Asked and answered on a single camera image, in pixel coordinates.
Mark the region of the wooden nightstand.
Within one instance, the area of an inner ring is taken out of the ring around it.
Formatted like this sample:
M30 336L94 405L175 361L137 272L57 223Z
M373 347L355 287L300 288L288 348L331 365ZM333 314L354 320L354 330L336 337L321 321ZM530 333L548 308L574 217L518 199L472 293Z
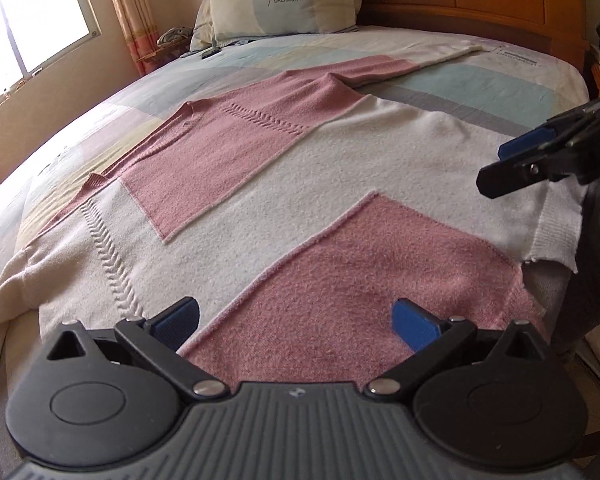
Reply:
M188 44L170 44L152 51L138 59L142 74L147 75L158 68L176 60L189 49Z

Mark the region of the small dark remote on bed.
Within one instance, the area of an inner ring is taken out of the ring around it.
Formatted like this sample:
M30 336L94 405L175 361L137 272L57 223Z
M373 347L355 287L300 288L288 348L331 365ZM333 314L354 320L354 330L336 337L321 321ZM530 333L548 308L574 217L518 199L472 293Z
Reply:
M200 58L202 60L204 60L205 58L211 58L213 55L216 55L216 54L220 53L221 51L222 51L222 49L219 47L212 47L212 48L202 52Z

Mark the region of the cluttered items on nightstand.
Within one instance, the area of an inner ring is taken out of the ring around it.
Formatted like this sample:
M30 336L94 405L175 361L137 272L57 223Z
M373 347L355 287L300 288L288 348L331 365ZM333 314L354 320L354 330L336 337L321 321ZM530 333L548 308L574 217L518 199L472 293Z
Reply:
M158 48L165 48L171 44L187 42L192 38L193 32L194 30L187 26L172 27L158 38L156 45Z

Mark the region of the right orange plaid curtain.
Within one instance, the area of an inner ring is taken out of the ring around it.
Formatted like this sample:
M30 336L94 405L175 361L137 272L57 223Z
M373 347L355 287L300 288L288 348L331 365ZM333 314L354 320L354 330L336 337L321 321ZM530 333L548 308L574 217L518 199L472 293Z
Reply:
M111 1L135 68L140 76L145 76L156 69L148 56L155 51L158 40L149 0Z

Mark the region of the window with white frame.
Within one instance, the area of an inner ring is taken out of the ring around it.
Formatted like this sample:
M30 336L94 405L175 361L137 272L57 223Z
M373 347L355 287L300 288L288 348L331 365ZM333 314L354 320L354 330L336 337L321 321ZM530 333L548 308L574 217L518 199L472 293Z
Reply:
M90 0L0 0L0 102L98 35Z

